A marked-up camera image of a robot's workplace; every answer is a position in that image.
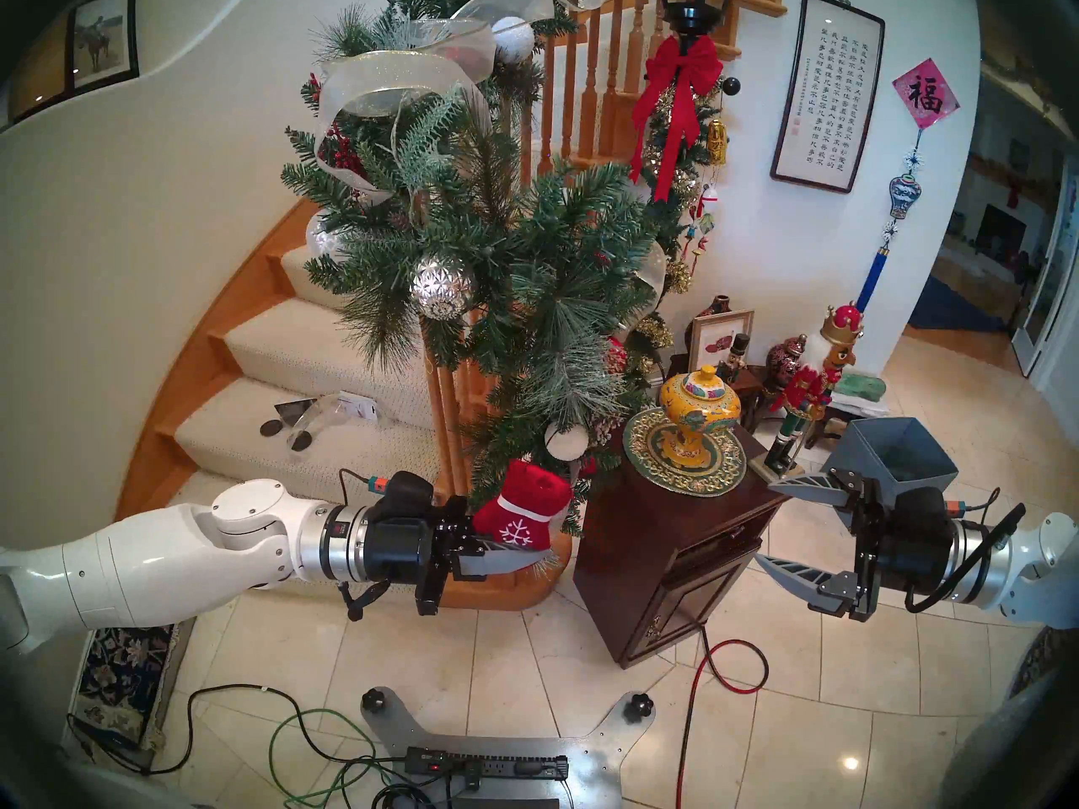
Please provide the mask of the right gripper ribbed grey finger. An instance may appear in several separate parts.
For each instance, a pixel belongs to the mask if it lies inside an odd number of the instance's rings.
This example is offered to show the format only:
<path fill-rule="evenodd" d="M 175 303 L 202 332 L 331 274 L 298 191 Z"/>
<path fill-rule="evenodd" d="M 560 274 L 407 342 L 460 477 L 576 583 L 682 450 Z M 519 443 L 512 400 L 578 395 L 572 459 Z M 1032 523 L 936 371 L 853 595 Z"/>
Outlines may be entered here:
<path fill-rule="evenodd" d="M 787 497 L 852 511 L 862 501 L 865 484 L 861 474 L 845 468 L 825 468 L 817 474 L 786 476 L 768 486 Z"/>
<path fill-rule="evenodd" d="M 875 590 L 860 582 L 852 571 L 831 573 L 771 556 L 757 556 L 757 564 L 810 611 L 851 620 L 869 620 L 875 614 Z"/>

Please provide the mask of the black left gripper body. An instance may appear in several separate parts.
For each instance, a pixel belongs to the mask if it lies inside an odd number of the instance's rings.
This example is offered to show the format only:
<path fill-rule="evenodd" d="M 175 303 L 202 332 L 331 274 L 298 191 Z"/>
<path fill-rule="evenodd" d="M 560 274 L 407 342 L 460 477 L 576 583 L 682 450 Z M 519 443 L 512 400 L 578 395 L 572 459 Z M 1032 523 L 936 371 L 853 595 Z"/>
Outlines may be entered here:
<path fill-rule="evenodd" d="M 436 615 L 447 582 L 447 543 L 433 484 L 410 471 L 393 474 L 367 523 L 367 579 L 413 586 L 418 613 Z"/>

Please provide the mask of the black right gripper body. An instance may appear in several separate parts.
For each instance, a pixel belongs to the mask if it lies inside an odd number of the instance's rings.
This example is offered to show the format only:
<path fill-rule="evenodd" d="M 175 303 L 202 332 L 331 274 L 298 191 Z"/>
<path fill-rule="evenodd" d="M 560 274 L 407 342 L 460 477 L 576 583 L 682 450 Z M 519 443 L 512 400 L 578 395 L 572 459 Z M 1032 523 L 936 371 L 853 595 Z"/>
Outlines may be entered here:
<path fill-rule="evenodd" d="M 955 537 L 942 491 L 900 492 L 888 507 L 879 485 L 860 496 L 860 603 L 875 604 L 882 587 L 930 595 L 942 581 Z"/>

